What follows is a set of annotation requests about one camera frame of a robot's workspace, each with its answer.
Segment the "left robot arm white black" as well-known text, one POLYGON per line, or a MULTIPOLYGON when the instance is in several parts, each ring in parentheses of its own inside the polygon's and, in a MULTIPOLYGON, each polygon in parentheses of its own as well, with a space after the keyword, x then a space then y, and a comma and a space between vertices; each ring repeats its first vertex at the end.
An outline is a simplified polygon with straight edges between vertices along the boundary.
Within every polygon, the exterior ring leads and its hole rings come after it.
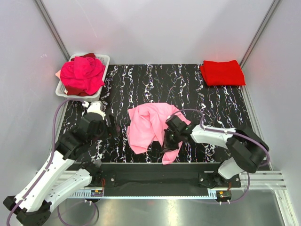
POLYGON ((78 125, 61 135, 43 167, 16 196, 8 196, 4 206, 24 226, 41 226, 53 210, 77 190, 103 182, 99 164, 82 164, 78 171, 59 186, 59 177, 97 140, 117 137, 118 126, 112 115, 87 113, 78 125))

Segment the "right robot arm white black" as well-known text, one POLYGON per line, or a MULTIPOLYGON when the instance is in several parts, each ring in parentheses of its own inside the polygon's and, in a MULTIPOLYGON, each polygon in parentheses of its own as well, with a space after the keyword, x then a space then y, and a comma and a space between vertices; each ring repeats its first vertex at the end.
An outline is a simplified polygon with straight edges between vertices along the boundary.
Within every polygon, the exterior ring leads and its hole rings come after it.
POLYGON ((180 142, 211 144, 231 152, 231 158, 223 161, 213 176, 218 186, 225 186, 236 174, 255 173, 264 159, 269 161, 269 147, 248 127, 221 129, 187 124, 175 114, 168 117, 166 125, 164 153, 179 148, 180 142))

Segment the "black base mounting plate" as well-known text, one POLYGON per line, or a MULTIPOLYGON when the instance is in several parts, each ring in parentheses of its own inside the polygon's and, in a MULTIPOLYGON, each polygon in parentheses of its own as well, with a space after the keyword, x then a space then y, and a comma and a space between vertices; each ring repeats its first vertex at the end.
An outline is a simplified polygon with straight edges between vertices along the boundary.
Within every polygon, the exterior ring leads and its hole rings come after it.
POLYGON ((105 197, 202 197, 208 189, 240 188, 239 175, 229 180, 217 175, 219 163, 103 163, 85 162, 79 168, 92 171, 90 187, 104 186, 105 197))

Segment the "crumpled magenta t shirt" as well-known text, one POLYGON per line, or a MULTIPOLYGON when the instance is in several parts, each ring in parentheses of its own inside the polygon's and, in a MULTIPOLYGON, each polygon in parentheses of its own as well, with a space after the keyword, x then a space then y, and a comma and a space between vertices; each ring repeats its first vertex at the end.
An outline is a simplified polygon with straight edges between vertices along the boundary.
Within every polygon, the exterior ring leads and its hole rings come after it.
POLYGON ((68 96, 92 96, 104 85, 106 67, 94 56, 76 56, 60 70, 60 80, 68 96))

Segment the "folded red t shirt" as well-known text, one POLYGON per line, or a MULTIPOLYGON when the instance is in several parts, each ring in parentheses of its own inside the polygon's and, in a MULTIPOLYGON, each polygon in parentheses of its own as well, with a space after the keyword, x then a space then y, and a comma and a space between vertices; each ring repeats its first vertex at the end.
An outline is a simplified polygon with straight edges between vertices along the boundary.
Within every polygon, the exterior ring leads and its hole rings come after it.
POLYGON ((244 86, 244 74, 236 60, 229 62, 204 61, 200 71, 208 86, 244 86))

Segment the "light pink t shirt in basket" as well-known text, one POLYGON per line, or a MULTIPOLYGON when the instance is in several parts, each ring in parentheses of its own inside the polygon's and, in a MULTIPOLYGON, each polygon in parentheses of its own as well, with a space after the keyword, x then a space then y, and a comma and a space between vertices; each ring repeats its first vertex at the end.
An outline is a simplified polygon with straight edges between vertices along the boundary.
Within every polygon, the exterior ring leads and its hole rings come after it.
POLYGON ((61 77, 61 71, 59 70, 57 73, 55 73, 55 76, 60 78, 61 77))

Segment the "aluminium rail front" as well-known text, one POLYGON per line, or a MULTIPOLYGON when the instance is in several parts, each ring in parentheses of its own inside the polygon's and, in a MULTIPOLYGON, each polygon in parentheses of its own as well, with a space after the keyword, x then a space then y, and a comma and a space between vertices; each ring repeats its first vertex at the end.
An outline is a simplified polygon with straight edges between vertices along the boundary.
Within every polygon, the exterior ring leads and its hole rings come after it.
POLYGON ((225 180, 212 171, 134 172, 104 171, 97 186, 88 185, 90 176, 76 174, 50 189, 44 200, 60 203, 75 199, 217 199, 225 192, 285 190, 282 174, 277 171, 240 173, 225 180))

